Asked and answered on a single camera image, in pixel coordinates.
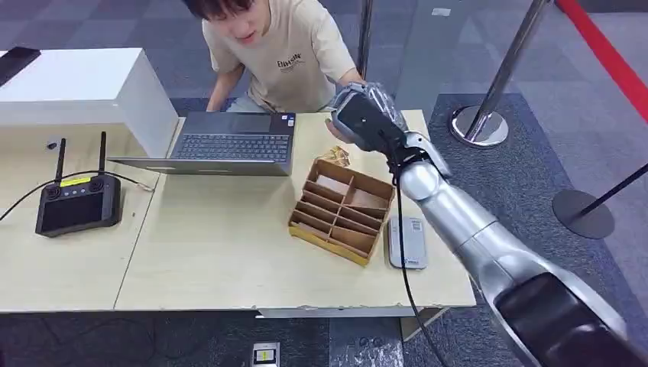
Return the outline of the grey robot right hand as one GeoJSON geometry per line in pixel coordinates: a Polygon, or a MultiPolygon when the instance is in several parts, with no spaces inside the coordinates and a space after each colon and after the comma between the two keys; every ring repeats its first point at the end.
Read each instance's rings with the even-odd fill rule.
{"type": "Polygon", "coordinates": [[[400,110],[396,109],[392,96],[387,92],[380,83],[369,82],[350,82],[343,86],[333,97],[329,106],[334,110],[339,110],[343,102],[354,94],[361,94],[367,97],[383,115],[387,116],[400,130],[406,132],[409,130],[407,122],[400,110]]]}

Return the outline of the person's left hand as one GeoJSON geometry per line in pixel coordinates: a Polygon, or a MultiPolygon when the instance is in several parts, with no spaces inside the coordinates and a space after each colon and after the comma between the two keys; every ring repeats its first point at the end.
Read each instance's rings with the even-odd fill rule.
{"type": "Polygon", "coordinates": [[[352,144],[353,141],[350,140],[349,138],[345,137],[333,124],[333,121],[331,119],[326,119],[325,124],[329,132],[338,140],[346,143],[346,144],[352,144]]]}

